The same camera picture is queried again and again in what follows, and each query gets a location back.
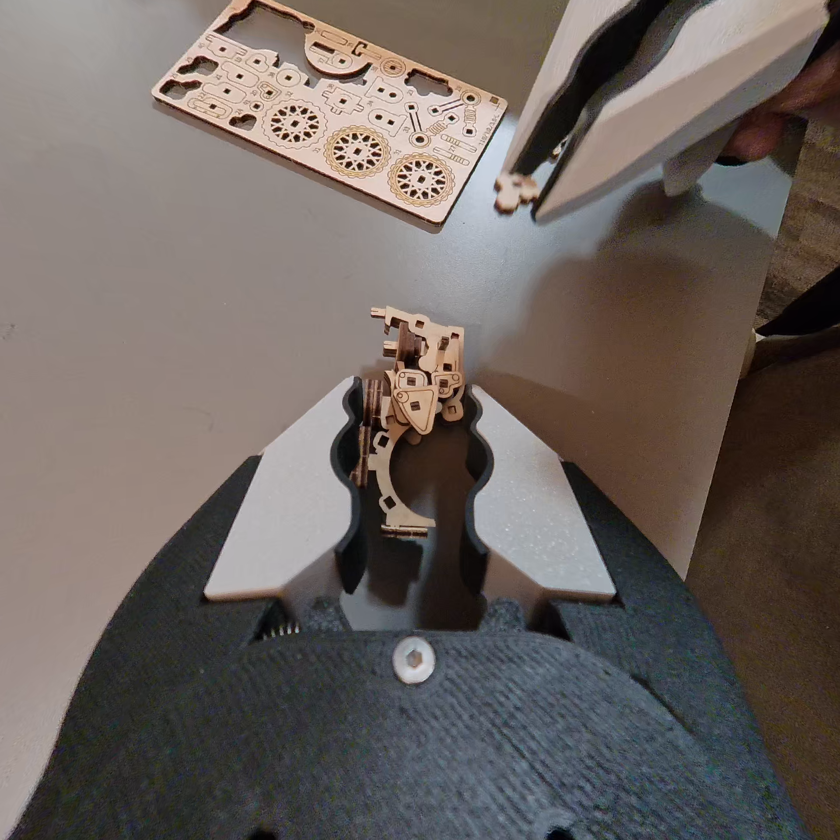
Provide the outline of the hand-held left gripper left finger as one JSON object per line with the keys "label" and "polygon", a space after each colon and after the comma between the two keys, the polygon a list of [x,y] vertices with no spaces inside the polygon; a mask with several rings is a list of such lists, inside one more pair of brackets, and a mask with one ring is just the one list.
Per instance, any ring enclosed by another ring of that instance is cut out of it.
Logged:
{"label": "hand-held left gripper left finger", "polygon": [[348,377],[261,453],[204,588],[209,601],[313,601],[364,574],[359,460],[362,382]]}

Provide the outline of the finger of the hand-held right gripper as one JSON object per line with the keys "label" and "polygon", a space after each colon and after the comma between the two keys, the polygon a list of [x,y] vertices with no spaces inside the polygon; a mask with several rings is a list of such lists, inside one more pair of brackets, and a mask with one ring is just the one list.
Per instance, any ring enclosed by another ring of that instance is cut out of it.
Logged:
{"label": "finger of the hand-held right gripper", "polygon": [[562,140],[534,221],[572,213],[738,123],[800,73],[830,21],[828,2],[663,3],[634,58]]}
{"label": "finger of the hand-held right gripper", "polygon": [[662,1],[569,1],[507,153],[531,175],[570,134],[584,106],[636,55]]}

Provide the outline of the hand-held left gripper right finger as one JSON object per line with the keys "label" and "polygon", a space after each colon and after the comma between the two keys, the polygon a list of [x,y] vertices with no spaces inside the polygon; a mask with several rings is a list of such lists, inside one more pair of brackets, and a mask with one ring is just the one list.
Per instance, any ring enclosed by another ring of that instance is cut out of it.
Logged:
{"label": "hand-held left gripper right finger", "polygon": [[468,588],[487,603],[611,601],[615,585],[562,458],[482,388],[471,386],[469,397]]}

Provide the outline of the small wooden puzzle piece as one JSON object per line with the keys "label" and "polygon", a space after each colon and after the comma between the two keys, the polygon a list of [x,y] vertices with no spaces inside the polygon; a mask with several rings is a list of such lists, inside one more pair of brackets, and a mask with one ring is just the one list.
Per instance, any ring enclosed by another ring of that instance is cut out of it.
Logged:
{"label": "small wooden puzzle piece", "polygon": [[495,182],[495,209],[501,214],[512,214],[520,205],[533,203],[541,193],[541,187],[529,175],[516,172],[502,172]]}

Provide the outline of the wooden model assembly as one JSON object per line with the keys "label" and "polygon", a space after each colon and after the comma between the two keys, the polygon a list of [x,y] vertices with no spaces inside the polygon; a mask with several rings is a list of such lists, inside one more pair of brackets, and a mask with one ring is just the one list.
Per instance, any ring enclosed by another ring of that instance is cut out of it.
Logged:
{"label": "wooden model assembly", "polygon": [[442,325],[421,313],[392,307],[372,308],[371,317],[395,330],[382,354],[393,365],[380,379],[363,381],[360,456],[350,474],[358,488],[375,477],[382,533],[396,539],[424,539],[435,521],[413,511],[392,483],[392,457],[400,442],[419,445],[441,419],[458,423],[464,416],[465,341],[462,326]]}

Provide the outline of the grey desk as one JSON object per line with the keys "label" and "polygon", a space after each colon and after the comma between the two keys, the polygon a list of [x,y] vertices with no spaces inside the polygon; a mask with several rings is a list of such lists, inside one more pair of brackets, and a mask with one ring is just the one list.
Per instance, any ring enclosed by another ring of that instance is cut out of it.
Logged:
{"label": "grey desk", "polygon": [[288,4],[508,101],[442,227],[153,101],[225,2],[2,2],[2,838],[124,595],[381,362],[373,306],[463,324],[472,381],[687,573],[791,175],[497,215],[564,3]]}

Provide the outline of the person's right hand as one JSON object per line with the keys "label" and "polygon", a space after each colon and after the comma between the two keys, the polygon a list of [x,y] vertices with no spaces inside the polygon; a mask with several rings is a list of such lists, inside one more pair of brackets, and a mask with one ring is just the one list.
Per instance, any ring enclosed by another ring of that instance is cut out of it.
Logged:
{"label": "person's right hand", "polygon": [[717,164],[739,166],[759,161],[779,145],[793,118],[838,123],[838,4],[800,73],[780,92],[750,111],[717,158]]}

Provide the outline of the wooden puzzle sheet with wheels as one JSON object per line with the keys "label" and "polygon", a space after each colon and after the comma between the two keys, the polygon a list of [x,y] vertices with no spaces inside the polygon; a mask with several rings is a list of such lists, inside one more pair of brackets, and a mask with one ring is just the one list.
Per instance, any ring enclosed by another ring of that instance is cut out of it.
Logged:
{"label": "wooden puzzle sheet with wheels", "polygon": [[[234,36],[259,7],[302,32],[300,60]],[[436,227],[508,107],[278,2],[229,3],[152,96]]]}

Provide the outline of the black chair base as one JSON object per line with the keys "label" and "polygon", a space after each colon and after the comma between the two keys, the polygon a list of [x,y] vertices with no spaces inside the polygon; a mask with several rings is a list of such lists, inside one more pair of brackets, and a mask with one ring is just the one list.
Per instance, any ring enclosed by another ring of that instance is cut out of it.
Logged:
{"label": "black chair base", "polygon": [[839,268],[754,331],[742,375],[839,347]]}

